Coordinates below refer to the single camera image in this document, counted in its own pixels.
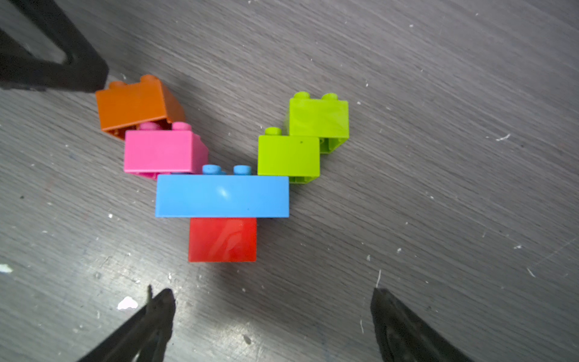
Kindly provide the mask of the red lego brick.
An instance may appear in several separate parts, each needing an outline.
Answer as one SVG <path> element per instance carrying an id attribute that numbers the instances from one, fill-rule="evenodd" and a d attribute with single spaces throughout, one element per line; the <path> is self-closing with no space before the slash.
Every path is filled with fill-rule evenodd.
<path id="1" fill-rule="evenodd" d="M 189 262 L 255 262 L 256 218 L 191 218 Z"/>

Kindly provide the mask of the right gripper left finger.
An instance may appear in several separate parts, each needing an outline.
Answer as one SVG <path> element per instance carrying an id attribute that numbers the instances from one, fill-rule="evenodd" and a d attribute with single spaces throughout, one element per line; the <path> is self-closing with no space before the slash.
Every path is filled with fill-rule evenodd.
<path id="1" fill-rule="evenodd" d="M 173 333 L 176 299 L 170 288 L 153 296 L 149 286 L 147 295 L 145 306 L 80 362 L 163 361 Z"/>

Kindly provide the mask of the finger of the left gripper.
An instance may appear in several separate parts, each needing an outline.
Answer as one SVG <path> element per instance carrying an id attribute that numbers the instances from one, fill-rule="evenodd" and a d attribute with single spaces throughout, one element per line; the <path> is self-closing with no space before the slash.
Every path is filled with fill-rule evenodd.
<path id="1" fill-rule="evenodd" d="M 109 66 L 55 1 L 12 1 L 12 5 L 66 55 L 42 60 L 1 31 L 1 88 L 84 93 L 104 89 Z"/>

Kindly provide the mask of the lime green lego brick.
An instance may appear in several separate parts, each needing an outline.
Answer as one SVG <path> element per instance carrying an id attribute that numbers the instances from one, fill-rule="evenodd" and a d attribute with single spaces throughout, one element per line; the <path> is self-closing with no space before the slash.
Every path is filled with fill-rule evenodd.
<path id="1" fill-rule="evenodd" d="M 288 176 L 294 184 L 310 183 L 321 175 L 317 137 L 284 136 L 280 128 L 266 128 L 258 140 L 259 176 Z"/>
<path id="2" fill-rule="evenodd" d="M 289 100 L 284 126 L 289 136 L 317 137 L 321 154 L 330 154 L 350 137 L 348 101 L 334 93 L 314 99 L 298 92 Z"/>

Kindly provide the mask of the blue long lego brick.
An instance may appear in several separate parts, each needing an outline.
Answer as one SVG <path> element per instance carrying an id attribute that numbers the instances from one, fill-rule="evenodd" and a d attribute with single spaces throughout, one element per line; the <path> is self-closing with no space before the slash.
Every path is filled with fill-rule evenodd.
<path id="1" fill-rule="evenodd" d="M 159 218 L 288 218 L 287 176 L 169 174 L 157 181 Z"/>

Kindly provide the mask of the orange lego brick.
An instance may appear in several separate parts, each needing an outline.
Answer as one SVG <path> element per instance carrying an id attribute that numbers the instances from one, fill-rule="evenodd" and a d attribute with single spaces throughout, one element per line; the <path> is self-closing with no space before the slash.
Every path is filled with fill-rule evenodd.
<path id="1" fill-rule="evenodd" d="M 95 97 L 101 130 L 120 140 L 127 131 L 138 130 L 146 122 L 167 130 L 172 123 L 185 121 L 178 99 L 154 75 L 144 75 L 134 84 L 113 81 Z"/>

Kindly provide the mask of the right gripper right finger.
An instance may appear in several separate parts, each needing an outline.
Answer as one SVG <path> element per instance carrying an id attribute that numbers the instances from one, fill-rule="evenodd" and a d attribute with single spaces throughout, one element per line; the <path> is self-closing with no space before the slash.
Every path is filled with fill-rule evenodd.
<path id="1" fill-rule="evenodd" d="M 375 288 L 370 306 L 384 361 L 472 362 L 385 288 Z"/>

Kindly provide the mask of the magenta lego brick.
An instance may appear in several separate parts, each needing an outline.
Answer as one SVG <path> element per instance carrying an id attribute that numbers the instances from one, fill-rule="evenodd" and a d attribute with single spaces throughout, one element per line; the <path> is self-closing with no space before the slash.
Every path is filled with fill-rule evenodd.
<path id="1" fill-rule="evenodd" d="M 209 150 L 191 125 L 174 122 L 164 130 L 154 122 L 125 133 L 124 171 L 156 180 L 162 174 L 201 174 Z"/>

